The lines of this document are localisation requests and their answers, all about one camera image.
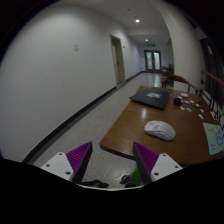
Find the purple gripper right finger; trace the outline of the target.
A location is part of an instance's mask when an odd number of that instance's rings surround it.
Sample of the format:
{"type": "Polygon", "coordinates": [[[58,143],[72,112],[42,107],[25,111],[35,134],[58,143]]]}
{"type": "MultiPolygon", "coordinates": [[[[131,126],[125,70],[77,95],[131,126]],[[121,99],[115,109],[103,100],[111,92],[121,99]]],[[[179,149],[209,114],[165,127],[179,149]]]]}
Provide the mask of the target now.
{"type": "Polygon", "coordinates": [[[137,142],[133,143],[132,151],[144,185],[182,169],[168,154],[157,154],[137,142]]]}

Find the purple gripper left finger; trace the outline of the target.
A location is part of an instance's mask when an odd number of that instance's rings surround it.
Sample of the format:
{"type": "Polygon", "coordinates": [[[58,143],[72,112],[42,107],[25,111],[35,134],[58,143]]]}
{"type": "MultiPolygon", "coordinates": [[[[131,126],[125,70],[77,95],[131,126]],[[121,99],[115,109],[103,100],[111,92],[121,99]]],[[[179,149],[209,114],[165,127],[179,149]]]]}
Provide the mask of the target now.
{"type": "Polygon", "coordinates": [[[70,182],[81,183],[92,151],[92,143],[87,142],[68,153],[58,152],[42,169],[70,182]]]}

